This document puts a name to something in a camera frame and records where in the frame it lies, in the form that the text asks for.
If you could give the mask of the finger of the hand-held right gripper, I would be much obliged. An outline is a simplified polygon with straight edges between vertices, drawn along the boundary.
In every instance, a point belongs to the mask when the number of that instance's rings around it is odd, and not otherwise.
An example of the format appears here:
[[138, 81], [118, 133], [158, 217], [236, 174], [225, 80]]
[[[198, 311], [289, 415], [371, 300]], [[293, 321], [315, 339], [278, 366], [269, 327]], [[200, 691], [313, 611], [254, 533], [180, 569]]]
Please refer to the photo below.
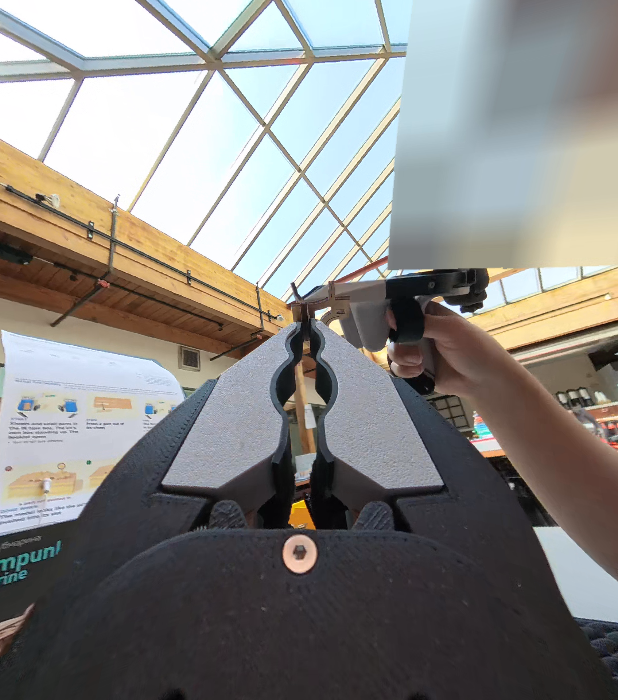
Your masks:
[[349, 293], [350, 301], [381, 303], [386, 301], [386, 281], [358, 281], [358, 282], [335, 282], [347, 283], [346, 292]]
[[328, 311], [322, 317], [321, 322], [329, 327], [337, 322], [342, 336], [354, 347], [365, 348], [364, 340], [358, 328], [355, 312], [362, 310], [366, 302], [352, 302], [350, 300], [328, 300]]

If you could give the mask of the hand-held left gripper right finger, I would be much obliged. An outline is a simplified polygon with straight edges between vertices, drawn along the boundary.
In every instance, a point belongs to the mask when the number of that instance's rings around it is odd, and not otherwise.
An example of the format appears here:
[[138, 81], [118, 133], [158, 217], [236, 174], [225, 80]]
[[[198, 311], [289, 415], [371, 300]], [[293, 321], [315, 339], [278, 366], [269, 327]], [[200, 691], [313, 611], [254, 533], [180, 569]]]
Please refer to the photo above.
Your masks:
[[441, 493], [444, 482], [392, 378], [320, 321], [310, 322], [325, 402], [310, 477], [315, 526], [347, 526], [373, 501]]

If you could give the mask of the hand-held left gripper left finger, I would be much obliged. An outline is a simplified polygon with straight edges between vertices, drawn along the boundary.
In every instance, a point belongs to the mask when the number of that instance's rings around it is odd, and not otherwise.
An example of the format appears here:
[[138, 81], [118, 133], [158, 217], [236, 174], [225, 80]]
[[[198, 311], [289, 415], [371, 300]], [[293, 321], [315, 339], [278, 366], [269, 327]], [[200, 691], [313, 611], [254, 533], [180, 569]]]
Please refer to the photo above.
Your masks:
[[232, 500], [263, 526], [287, 526], [295, 496], [288, 417], [303, 353], [292, 323], [217, 379], [167, 474], [164, 490]]

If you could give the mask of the long wooden model part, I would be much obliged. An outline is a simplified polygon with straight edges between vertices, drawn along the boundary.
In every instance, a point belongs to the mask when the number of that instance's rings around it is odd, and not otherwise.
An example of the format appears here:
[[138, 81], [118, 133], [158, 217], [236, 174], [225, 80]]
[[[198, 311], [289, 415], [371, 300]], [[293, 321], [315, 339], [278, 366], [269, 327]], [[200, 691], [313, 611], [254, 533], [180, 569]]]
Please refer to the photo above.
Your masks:
[[329, 282], [312, 289], [304, 301], [314, 318], [325, 325], [334, 320], [345, 320], [350, 315], [350, 297], [347, 283]]

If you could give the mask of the person's right forearm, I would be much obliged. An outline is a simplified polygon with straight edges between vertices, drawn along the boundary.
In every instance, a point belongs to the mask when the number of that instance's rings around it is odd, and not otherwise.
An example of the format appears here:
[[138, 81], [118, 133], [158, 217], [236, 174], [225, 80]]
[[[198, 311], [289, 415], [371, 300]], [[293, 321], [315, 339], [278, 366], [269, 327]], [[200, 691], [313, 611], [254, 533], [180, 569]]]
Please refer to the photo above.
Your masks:
[[491, 337], [474, 332], [467, 396], [558, 525], [618, 581], [618, 454]]

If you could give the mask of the black model kit box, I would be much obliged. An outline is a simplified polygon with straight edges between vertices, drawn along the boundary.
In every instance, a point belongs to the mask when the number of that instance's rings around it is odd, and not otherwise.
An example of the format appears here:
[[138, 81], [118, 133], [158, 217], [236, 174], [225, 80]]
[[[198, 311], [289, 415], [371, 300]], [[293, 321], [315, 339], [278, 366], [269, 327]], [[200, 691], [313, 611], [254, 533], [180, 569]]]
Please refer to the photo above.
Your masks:
[[0, 622], [21, 616], [68, 569], [78, 521], [0, 536]]

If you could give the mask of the person's right hand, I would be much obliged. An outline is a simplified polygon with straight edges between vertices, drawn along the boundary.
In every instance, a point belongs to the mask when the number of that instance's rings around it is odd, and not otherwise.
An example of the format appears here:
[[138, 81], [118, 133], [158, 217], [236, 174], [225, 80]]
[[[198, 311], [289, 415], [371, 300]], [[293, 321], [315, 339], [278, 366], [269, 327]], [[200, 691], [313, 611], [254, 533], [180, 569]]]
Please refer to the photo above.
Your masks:
[[514, 387], [523, 368], [485, 331], [437, 302], [424, 310], [424, 338], [432, 344], [435, 390], [475, 407]]

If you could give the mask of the white instruction sheet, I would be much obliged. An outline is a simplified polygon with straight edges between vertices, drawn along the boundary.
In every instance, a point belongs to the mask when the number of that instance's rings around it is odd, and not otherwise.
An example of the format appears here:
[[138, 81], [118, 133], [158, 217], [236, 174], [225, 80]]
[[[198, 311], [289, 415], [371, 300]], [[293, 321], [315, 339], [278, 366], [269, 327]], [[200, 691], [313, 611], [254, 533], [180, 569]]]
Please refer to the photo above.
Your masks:
[[146, 358], [3, 331], [0, 536], [73, 520], [185, 397]]

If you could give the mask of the black conduit pipe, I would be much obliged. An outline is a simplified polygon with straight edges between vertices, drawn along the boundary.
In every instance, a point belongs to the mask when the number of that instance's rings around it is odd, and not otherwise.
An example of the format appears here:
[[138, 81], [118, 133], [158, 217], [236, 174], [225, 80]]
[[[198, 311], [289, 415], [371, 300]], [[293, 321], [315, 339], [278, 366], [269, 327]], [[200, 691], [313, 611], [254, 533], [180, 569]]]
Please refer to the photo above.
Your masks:
[[117, 214], [114, 205], [105, 203], [105, 223], [83, 222], [54, 209], [33, 195], [0, 182], [0, 231], [18, 240], [49, 250], [67, 260], [87, 267], [110, 271], [109, 277], [121, 285], [140, 287], [150, 296], [157, 295], [177, 307], [193, 310], [206, 319], [218, 318], [222, 324], [236, 324], [272, 335], [286, 325], [283, 303], [273, 307], [257, 288], [249, 293], [225, 291], [220, 284], [204, 280], [192, 263], [172, 263], [126, 240], [125, 223], [129, 215]]

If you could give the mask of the wooden post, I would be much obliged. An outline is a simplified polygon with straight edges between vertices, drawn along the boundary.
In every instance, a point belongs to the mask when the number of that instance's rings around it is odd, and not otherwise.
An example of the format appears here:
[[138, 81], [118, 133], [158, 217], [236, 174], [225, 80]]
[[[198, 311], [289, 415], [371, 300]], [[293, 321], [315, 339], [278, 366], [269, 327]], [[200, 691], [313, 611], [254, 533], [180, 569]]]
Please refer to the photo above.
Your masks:
[[303, 363], [299, 361], [295, 366], [295, 404], [296, 416], [298, 423], [298, 432], [301, 443], [302, 454], [311, 454], [316, 452], [314, 439], [313, 410], [311, 404], [307, 401], [306, 388], [304, 382]]

